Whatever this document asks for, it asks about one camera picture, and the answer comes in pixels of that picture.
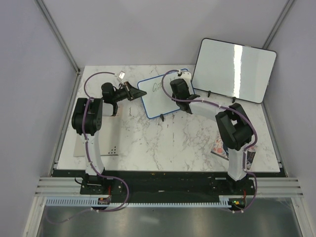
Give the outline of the small blue-framed whiteboard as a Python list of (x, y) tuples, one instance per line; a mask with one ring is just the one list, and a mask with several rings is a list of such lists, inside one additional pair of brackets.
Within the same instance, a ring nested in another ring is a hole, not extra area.
[[(178, 73), (172, 72), (167, 76), (159, 75), (149, 79), (141, 80), (137, 83), (137, 87), (140, 90), (147, 92), (147, 95), (141, 97), (142, 103), (149, 119), (154, 119), (160, 116), (160, 114), (166, 115), (180, 108), (173, 102), (165, 93), (172, 94), (170, 82), (178, 79)], [(187, 81), (189, 86), (189, 92), (194, 94), (192, 87), (192, 80)]]

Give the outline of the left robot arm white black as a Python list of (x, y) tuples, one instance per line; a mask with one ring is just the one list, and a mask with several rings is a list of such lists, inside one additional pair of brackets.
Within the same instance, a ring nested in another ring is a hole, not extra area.
[(115, 116), (118, 111), (118, 102), (125, 99), (133, 101), (147, 95), (147, 92), (124, 82), (119, 88), (106, 82), (101, 85), (102, 98), (79, 98), (72, 115), (72, 128), (81, 137), (85, 149), (86, 169), (88, 176), (100, 176), (105, 170), (101, 160), (99, 131), (102, 127), (103, 105), (108, 116)]

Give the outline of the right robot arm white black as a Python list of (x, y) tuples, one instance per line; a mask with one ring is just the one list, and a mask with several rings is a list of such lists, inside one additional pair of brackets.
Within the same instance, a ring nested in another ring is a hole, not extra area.
[(242, 105), (234, 103), (222, 107), (207, 97), (191, 94), (184, 79), (175, 79), (170, 82), (170, 86), (173, 101), (180, 110), (217, 123), (221, 140), (229, 155), (228, 175), (231, 179), (226, 182), (226, 188), (229, 193), (238, 194), (244, 188), (242, 179), (246, 176), (245, 158), (242, 153), (254, 134)]

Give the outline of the large black-framed whiteboard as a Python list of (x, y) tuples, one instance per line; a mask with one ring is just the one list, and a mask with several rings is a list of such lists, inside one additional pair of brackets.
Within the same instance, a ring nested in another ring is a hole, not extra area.
[(272, 50), (204, 38), (192, 84), (200, 91), (260, 104), (276, 59)]

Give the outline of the white paper sheet with dots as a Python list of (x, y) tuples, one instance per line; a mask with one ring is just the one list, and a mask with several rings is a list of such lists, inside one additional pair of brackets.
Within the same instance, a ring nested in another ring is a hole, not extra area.
[(117, 156), (119, 153), (122, 109), (122, 106), (119, 107), (114, 117), (102, 117), (102, 126), (99, 131), (99, 147), (102, 156)]

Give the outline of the colourful Little Women book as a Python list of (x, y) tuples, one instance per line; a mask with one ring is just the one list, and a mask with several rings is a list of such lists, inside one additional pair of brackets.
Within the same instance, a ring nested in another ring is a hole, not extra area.
[[(254, 161), (258, 146), (254, 145), (249, 148), (246, 152), (246, 167), (247, 170), (251, 169), (252, 163)], [(228, 148), (224, 145), (220, 134), (217, 134), (217, 137), (212, 145), (211, 153), (223, 158), (224, 160), (229, 160), (229, 151)]]

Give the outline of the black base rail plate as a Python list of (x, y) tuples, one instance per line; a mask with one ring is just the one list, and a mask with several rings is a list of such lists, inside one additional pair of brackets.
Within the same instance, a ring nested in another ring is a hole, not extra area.
[(255, 193), (248, 175), (234, 181), (226, 172), (104, 171), (103, 175), (82, 175), (80, 194), (110, 195), (113, 202), (171, 204), (218, 202), (220, 196)]

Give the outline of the aluminium frame rail front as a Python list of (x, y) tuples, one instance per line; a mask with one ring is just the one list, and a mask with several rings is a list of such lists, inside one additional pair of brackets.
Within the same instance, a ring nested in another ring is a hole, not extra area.
[(128, 177), (123, 181), (106, 181), (101, 185), (79, 185), (73, 178), (50, 177), (40, 178), (35, 194), (37, 196), (104, 196), (145, 194), (207, 194), (211, 196), (237, 197), (300, 197), (302, 190), (295, 178), (249, 178), (237, 184), (222, 177)]

